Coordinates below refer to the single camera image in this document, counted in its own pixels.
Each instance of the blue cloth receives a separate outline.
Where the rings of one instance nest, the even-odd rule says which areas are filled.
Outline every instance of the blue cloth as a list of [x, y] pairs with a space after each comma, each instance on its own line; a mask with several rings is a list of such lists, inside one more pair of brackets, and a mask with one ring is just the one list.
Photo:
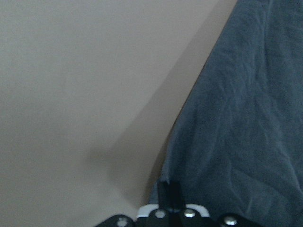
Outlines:
[[173, 128], [160, 179], [180, 181], [186, 202], [214, 219], [235, 212], [303, 226], [303, 1], [238, 1]]

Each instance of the silver screw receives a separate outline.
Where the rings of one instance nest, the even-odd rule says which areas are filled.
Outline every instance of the silver screw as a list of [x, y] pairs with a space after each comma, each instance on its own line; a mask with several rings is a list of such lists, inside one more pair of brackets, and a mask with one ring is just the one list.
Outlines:
[[194, 210], [192, 210], [192, 209], [186, 209], [186, 210], [184, 211], [184, 216], [185, 216], [185, 217], [192, 218], [192, 217], [194, 217], [195, 215], [196, 215], [196, 213], [195, 213]]
[[157, 210], [155, 213], [155, 216], [157, 218], [164, 218], [165, 217], [165, 211], [164, 210]]
[[119, 227], [125, 227], [127, 225], [127, 219], [126, 218], [119, 218], [117, 221], [117, 226]]
[[232, 216], [227, 216], [224, 218], [224, 222], [229, 226], [235, 226], [237, 224], [237, 219]]

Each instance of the screw head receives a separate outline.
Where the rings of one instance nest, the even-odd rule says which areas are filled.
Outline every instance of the screw head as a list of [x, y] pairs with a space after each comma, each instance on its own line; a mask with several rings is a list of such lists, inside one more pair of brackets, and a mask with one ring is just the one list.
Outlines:
[[157, 210], [157, 211], [155, 212], [155, 216], [156, 216], [157, 218], [164, 218], [164, 217], [165, 217], [165, 211], [164, 211], [164, 210]]
[[126, 218], [119, 218], [117, 221], [118, 227], [125, 227], [127, 225], [127, 219]]
[[193, 218], [196, 215], [195, 211], [192, 209], [186, 209], [184, 211], [184, 216], [187, 218]]
[[227, 224], [229, 226], [235, 226], [237, 224], [237, 219], [235, 219], [232, 216], [226, 216], [224, 218], [224, 222], [225, 222], [225, 224]]

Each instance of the screw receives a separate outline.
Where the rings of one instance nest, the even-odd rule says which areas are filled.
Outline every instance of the screw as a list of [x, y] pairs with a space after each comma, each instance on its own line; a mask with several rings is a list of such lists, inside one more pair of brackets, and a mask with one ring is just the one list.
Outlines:
[[224, 222], [229, 226], [235, 226], [237, 224], [237, 219], [232, 216], [227, 216], [224, 218]]
[[194, 210], [192, 210], [192, 209], [186, 209], [186, 210], [184, 211], [184, 216], [185, 216], [185, 217], [192, 218], [192, 217], [194, 217], [195, 215], [196, 215], [196, 213], [195, 213]]
[[164, 210], [157, 210], [155, 213], [155, 216], [157, 218], [164, 218], [165, 217], [165, 211]]
[[117, 221], [117, 226], [119, 227], [125, 227], [127, 225], [127, 219], [126, 218], [119, 218]]

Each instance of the metal bolt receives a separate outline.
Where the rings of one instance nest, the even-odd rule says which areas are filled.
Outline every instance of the metal bolt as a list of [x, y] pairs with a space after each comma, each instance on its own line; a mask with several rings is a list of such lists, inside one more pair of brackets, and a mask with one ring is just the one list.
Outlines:
[[224, 222], [229, 226], [235, 226], [237, 224], [237, 219], [232, 216], [227, 216], [224, 218]]
[[125, 227], [127, 225], [127, 219], [126, 218], [119, 218], [117, 221], [117, 226], [119, 227]]
[[164, 218], [165, 217], [165, 211], [164, 210], [157, 210], [155, 213], [155, 216], [157, 218]]
[[194, 210], [192, 210], [192, 209], [186, 209], [186, 210], [184, 211], [184, 216], [185, 216], [185, 217], [192, 218], [192, 217], [194, 217], [195, 215], [196, 215], [196, 213], [195, 213]]

